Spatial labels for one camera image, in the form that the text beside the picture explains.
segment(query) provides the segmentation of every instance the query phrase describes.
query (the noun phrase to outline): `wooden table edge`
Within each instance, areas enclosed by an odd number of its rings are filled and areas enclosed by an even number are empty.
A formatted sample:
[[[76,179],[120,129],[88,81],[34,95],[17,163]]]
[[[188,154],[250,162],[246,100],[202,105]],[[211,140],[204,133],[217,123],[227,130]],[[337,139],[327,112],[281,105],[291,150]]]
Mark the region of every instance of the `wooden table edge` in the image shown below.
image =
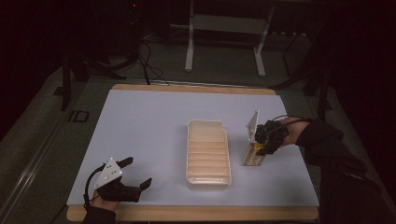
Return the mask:
[[[118,221],[265,221],[315,220],[315,206],[157,206],[120,205]],[[81,221],[86,215],[82,205],[69,205],[67,219]]]
[[[164,85],[134,85],[116,84],[112,90],[122,91],[184,91],[204,93],[229,93],[229,94],[253,94],[253,95],[276,95],[274,90],[241,88],[241,87],[207,87],[207,86],[164,86]]]

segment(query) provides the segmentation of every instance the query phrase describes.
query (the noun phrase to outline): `floor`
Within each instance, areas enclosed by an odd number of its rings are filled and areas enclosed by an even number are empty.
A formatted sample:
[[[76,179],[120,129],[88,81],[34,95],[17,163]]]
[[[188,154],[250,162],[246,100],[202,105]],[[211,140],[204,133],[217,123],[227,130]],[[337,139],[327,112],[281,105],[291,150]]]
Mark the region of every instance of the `floor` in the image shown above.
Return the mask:
[[[147,45],[141,46],[140,54],[144,59],[149,56],[147,71],[151,84],[266,88],[289,78],[288,71],[295,69],[309,47],[307,40],[299,37],[288,51],[287,67],[283,51],[290,38],[270,35],[262,53],[267,76],[258,77],[252,50],[254,44],[250,40],[235,42],[220,39],[213,44],[212,35],[197,35],[194,65],[190,73],[184,71],[187,52],[185,27],[172,27],[168,41],[155,34],[144,36]],[[1,142],[0,175],[6,180],[0,182],[1,216],[7,214],[7,220],[2,223],[71,223],[66,218],[65,203],[108,91],[121,82],[145,84],[140,63],[118,71],[120,76],[127,77],[123,81],[91,72],[91,78],[86,83],[72,81],[72,101],[65,111],[61,111],[62,97],[53,94],[57,87],[62,86],[62,69],[50,75]],[[304,80],[276,93],[282,97],[288,113],[315,118],[318,96],[305,96],[303,86]],[[369,165],[369,176],[380,182],[333,89],[329,89],[328,106],[327,121],[346,134],[346,145]],[[90,117],[87,122],[70,121],[73,111],[88,111]],[[309,165],[307,168],[319,194],[318,168]],[[386,192],[384,199],[396,211]]]

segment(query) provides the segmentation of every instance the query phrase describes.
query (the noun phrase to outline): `dark background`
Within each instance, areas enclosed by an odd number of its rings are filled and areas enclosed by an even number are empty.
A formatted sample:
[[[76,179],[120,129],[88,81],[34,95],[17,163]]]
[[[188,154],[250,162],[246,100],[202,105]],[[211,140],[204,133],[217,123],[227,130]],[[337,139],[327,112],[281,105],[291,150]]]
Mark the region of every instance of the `dark background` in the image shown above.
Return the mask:
[[[210,12],[224,1],[206,1],[198,10]],[[261,10],[249,11],[227,1],[220,9],[246,17],[260,17]],[[262,4],[252,1],[251,4]],[[164,35],[169,23],[188,24],[188,1],[148,0],[144,2],[144,20]],[[318,50],[311,58],[332,65],[330,83],[363,142],[388,191],[396,201],[394,61],[396,10],[391,1],[359,1],[349,9],[333,10],[317,39]],[[89,1],[8,1],[1,10],[0,108],[2,138],[21,115],[49,74],[61,66],[62,40],[71,28],[81,29],[90,40],[97,32]],[[296,29],[290,8],[276,12],[271,29],[290,32]],[[91,52],[97,57],[103,52]]]

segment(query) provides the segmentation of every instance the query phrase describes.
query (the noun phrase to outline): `robotic arm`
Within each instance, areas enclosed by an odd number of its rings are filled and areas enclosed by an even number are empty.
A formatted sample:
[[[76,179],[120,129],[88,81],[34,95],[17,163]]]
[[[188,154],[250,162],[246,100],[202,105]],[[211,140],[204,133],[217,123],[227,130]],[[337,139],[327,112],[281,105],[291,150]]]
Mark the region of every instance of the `robotic arm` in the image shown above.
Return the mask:
[[[88,187],[90,185],[91,179],[98,172],[101,172],[101,174],[96,180],[93,188],[96,189],[102,199],[112,202],[139,202],[140,194],[143,190],[147,189],[151,185],[152,178],[149,178],[140,184],[139,187],[128,187],[123,185],[120,182],[122,178],[121,168],[131,164],[133,161],[134,158],[132,157],[129,157],[123,161],[114,161],[113,158],[110,158],[106,164],[97,168],[87,180],[84,194],[84,207],[90,205]]]
[[[275,119],[267,120],[262,125],[258,124],[254,139],[258,144],[262,144],[262,148],[257,151],[256,155],[265,156],[266,154],[274,154],[277,149],[282,146],[283,140],[289,135],[288,125],[309,119],[296,119],[288,123],[282,124]]]

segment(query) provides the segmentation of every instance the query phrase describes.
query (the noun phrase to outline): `black cable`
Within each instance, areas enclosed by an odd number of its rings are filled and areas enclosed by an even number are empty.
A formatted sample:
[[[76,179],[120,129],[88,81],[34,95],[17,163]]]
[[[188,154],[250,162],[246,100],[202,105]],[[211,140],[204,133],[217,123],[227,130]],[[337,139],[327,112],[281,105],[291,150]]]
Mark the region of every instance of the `black cable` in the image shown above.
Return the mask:
[[[143,66],[143,73],[144,73],[144,76],[145,76],[146,83],[147,83],[148,85],[150,85],[150,83],[149,83],[149,75],[148,75],[148,71],[147,71],[146,65],[143,63],[142,58],[141,58],[140,55],[139,55],[138,59],[139,59],[139,61],[142,63],[142,66]]]
[[[91,183],[91,179],[93,178],[94,175],[96,175],[96,173],[99,173],[101,171],[103,171],[103,169],[105,168],[105,164],[103,164],[101,167],[96,168],[96,170],[94,170],[92,172],[92,174],[88,177],[87,183],[85,184],[85,190],[84,190],[84,208],[85,210],[87,210],[87,207],[90,206],[90,195],[88,194],[88,187],[90,186]]]
[[[150,58],[150,56],[151,56],[151,47],[150,47],[148,44],[144,43],[144,42],[142,42],[142,44],[148,48],[148,57],[147,57],[146,60],[143,58],[142,55],[139,55],[139,61],[142,63],[142,66],[143,66],[143,69],[144,69],[144,73],[145,73],[146,82],[147,82],[148,85],[149,85],[150,81],[155,80],[156,78],[159,78],[159,79],[163,80],[168,86],[170,86],[170,84],[166,81],[166,79],[164,79],[164,78],[162,77],[162,75],[163,75],[163,70],[149,65],[149,58]],[[157,76],[157,77],[153,78],[152,80],[149,80],[149,74],[148,74],[148,72],[147,72],[147,69],[148,69],[148,68],[149,68],[149,69],[151,70],[151,72],[154,73],[155,76]],[[161,72],[161,74],[159,75],[157,72],[154,71],[154,69],[159,70],[159,71]]]
[[[97,198],[99,198],[100,197],[100,195],[96,195],[96,197],[93,197],[92,199],[90,199],[90,203],[93,201],[93,200],[95,200],[95,199],[97,199]]]
[[[281,115],[281,116],[277,116],[276,118],[272,119],[272,121],[275,121],[276,119],[280,119],[280,118],[285,118],[285,117],[303,119],[303,117],[295,116],[295,115]]]
[[[285,124],[280,125],[279,127],[275,128],[275,129],[271,130],[270,132],[268,132],[268,133],[266,133],[266,134],[268,135],[268,134],[270,134],[270,133],[273,133],[274,131],[279,130],[279,129],[282,129],[282,128],[288,126],[288,125],[291,125],[292,123],[304,122],[304,121],[310,121],[310,119],[296,119],[296,120],[287,122],[287,123],[285,123]]]

